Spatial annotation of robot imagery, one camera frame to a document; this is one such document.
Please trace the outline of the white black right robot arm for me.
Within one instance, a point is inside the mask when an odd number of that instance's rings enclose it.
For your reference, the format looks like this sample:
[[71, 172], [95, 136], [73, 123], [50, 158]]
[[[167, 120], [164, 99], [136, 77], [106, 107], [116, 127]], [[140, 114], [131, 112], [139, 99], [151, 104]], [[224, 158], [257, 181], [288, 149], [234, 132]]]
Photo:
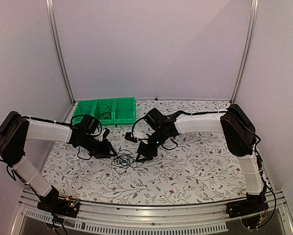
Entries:
[[228, 203], [227, 213], [244, 215], [268, 209], [268, 187], [263, 179], [263, 164], [257, 149], [261, 139], [239, 105], [231, 104], [225, 111], [188, 113], [178, 110], [169, 115], [153, 108], [141, 119], [153, 133], [131, 132], [130, 137], [140, 143], [136, 161], [152, 160], [158, 154], [158, 147], [179, 135], [203, 132], [223, 135], [226, 148], [238, 159], [246, 182], [246, 199]]

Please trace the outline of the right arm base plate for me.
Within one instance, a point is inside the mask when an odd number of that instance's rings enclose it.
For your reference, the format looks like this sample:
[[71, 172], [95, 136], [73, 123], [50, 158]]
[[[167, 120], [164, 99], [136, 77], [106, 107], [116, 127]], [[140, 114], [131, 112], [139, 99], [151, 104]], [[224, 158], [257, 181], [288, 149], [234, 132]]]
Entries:
[[269, 206], [266, 200], [259, 203], [257, 200], [241, 200], [226, 204], [226, 213], [229, 218], [245, 218], [242, 219], [242, 225], [248, 230], [258, 229], [264, 219], [267, 217]]

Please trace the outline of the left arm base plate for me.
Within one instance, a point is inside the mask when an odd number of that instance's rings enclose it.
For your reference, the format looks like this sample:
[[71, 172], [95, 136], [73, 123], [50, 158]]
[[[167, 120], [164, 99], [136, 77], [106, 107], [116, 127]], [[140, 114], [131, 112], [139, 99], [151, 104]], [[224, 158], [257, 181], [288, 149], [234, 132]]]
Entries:
[[59, 198], [58, 196], [42, 197], [38, 202], [37, 209], [62, 215], [66, 217], [76, 218], [80, 208], [80, 199], [72, 198]]

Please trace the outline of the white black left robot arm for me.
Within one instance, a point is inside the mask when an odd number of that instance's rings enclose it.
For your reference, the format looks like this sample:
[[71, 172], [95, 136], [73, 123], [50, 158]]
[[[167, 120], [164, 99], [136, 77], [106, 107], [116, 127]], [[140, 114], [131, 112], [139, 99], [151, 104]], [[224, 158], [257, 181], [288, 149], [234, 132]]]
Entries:
[[22, 116], [11, 111], [0, 125], [0, 161], [37, 194], [47, 210], [59, 212], [70, 207], [70, 201], [59, 198], [59, 192], [32, 162], [28, 153], [43, 142], [65, 143], [87, 151], [89, 157], [109, 158], [117, 153], [106, 138], [108, 130], [91, 115], [82, 115], [78, 123]]

